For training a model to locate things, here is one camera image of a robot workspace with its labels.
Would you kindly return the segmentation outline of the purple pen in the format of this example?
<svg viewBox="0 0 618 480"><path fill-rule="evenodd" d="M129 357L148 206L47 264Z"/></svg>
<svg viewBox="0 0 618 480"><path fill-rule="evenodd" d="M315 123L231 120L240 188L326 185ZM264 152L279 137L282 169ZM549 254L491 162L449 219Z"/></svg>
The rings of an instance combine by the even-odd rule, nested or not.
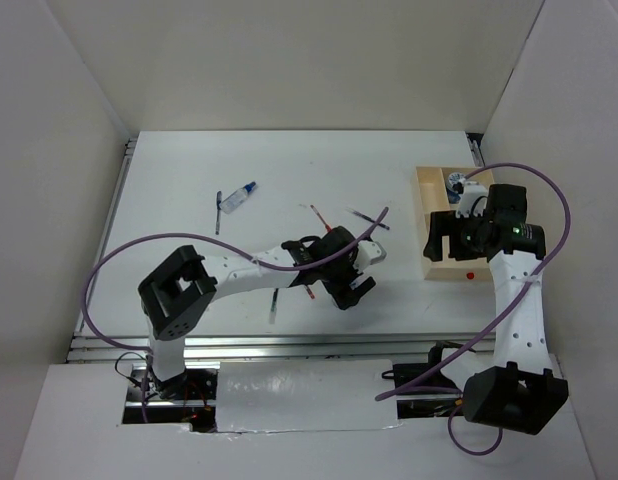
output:
<svg viewBox="0 0 618 480"><path fill-rule="evenodd" d="M364 214L364 213L362 213L362 212L360 212L358 210L355 210L355 209L352 209L352 208L347 208L346 210L347 210L347 212L351 213L352 215L356 216L357 218L363 219L363 220L365 220L368 223L373 224L373 223L377 222L378 223L378 228L381 228L381 229L386 230L386 231L390 231L391 230L390 227L388 225L386 225L385 223L378 222L376 219L374 219L374 218L372 218L372 217L370 217L370 216L368 216L368 215L366 215L366 214Z"/></svg>

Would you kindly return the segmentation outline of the red pen centre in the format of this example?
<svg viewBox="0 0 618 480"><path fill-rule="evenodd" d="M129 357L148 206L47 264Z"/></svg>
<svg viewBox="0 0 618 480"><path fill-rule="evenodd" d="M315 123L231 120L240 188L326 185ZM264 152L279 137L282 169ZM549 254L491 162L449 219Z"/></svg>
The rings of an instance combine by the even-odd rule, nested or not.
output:
<svg viewBox="0 0 618 480"><path fill-rule="evenodd" d="M314 294L313 290L310 288L310 286L305 285L304 288L305 288L305 291L307 292L307 294L309 295L309 297L312 300L315 300L316 299L315 294Z"/></svg>

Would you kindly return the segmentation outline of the aluminium frame rail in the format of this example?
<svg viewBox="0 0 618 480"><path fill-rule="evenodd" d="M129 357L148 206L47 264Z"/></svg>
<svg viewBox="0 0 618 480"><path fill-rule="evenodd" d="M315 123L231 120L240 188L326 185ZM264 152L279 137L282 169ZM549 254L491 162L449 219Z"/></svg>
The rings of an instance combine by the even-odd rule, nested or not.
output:
<svg viewBox="0 0 618 480"><path fill-rule="evenodd" d="M310 358L426 357L438 341L464 344L467 333L351 334L285 336L194 336L186 340L187 362L212 360L268 360ZM75 337L66 357L68 363L112 362L123 349L90 337Z"/></svg>

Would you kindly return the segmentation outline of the white front panel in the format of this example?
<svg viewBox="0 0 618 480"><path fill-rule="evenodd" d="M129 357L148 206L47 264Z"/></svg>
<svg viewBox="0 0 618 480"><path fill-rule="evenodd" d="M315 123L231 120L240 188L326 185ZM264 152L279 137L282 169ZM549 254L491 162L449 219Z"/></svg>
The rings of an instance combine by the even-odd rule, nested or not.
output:
<svg viewBox="0 0 618 480"><path fill-rule="evenodd" d="M221 433L367 431L399 425L387 384L388 360L224 362L216 389Z"/></svg>

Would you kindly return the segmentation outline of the blue white jar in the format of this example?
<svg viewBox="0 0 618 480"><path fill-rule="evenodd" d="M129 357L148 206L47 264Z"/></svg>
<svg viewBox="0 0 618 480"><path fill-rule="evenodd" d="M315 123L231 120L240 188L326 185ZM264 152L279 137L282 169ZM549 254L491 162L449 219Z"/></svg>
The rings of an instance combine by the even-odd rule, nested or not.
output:
<svg viewBox="0 0 618 480"><path fill-rule="evenodd" d="M364 292L364 288L362 287L362 283L360 281L354 281L350 284L350 288L352 291L362 294Z"/></svg>
<svg viewBox="0 0 618 480"><path fill-rule="evenodd" d="M455 205L460 202L460 196L463 190L463 181L465 174L459 171L453 171L444 176L445 190L447 199L450 205Z"/></svg>

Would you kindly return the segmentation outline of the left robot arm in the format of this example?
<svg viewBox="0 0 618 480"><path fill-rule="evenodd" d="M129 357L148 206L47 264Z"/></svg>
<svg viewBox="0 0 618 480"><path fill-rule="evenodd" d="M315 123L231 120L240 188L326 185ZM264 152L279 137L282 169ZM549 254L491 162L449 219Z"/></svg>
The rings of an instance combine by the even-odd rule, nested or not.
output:
<svg viewBox="0 0 618 480"><path fill-rule="evenodd" d="M336 227L323 237L288 240L260 252L253 260L241 255L210 257L191 245L176 249L139 285L138 293L150 329L150 385L163 399L184 393L187 370L185 338L212 302L261 289L288 289L320 282L335 305L347 310L374 286L364 271L386 258L386 251L367 237L347 253L354 236Z"/></svg>

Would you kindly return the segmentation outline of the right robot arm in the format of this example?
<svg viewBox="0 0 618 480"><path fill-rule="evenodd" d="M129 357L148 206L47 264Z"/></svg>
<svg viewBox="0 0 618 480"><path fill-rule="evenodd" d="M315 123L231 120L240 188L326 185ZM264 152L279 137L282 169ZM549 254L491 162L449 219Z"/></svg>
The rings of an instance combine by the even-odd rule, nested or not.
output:
<svg viewBox="0 0 618 480"><path fill-rule="evenodd" d="M568 398L568 384L552 372L542 305L546 256L542 227L527 221L521 186L468 181L449 211L430 215L424 255L433 262L485 259L493 280L496 312L493 355L468 351L457 359L439 358L425 369L437 392L454 385L463 393L463 414L473 423L529 435L538 434Z"/></svg>

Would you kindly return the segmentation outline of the clear spray bottle blue cap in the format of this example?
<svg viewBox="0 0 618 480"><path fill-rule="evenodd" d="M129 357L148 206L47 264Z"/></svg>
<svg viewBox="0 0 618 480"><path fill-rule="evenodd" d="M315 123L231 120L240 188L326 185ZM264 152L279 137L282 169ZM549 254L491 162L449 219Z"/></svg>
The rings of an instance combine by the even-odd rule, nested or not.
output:
<svg viewBox="0 0 618 480"><path fill-rule="evenodd" d="M241 206L249 196L257 189L256 182L250 182L243 187L235 190L219 205L220 210L225 214L231 214L239 206Z"/></svg>

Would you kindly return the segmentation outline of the beige compartment tray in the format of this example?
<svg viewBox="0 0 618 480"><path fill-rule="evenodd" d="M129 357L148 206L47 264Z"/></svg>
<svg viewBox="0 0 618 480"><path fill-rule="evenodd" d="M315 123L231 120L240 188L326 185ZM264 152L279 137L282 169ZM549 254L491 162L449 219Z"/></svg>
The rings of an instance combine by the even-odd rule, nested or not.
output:
<svg viewBox="0 0 618 480"><path fill-rule="evenodd" d="M471 242L493 184L491 172L475 168L416 169L412 191L426 280L492 280L486 257Z"/></svg>

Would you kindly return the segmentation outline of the red capped pen upper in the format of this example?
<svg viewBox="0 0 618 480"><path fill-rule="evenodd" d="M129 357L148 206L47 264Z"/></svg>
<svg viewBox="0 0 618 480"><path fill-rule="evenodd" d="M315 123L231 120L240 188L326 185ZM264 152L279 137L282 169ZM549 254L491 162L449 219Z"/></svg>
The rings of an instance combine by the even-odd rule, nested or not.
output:
<svg viewBox="0 0 618 480"><path fill-rule="evenodd" d="M313 212L313 214L319 219L319 221L321 222L321 224L325 228L326 232L330 232L332 230L332 227L325 220L325 218L323 217L323 215L320 213L320 211L317 209L317 207L315 205L313 205L313 204L299 204L299 206L302 207L302 208L305 208L305 209L310 209Z"/></svg>

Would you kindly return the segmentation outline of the green pen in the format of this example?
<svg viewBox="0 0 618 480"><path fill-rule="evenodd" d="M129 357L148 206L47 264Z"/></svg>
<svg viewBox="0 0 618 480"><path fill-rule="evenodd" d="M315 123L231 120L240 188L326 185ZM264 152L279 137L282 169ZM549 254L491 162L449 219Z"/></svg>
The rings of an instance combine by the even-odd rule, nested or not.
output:
<svg viewBox="0 0 618 480"><path fill-rule="evenodd" d="M270 325L275 324L275 319L277 315L278 298L279 298L279 289L275 289L272 294L272 300L271 300L271 305L270 305L270 310L269 310L268 323Z"/></svg>

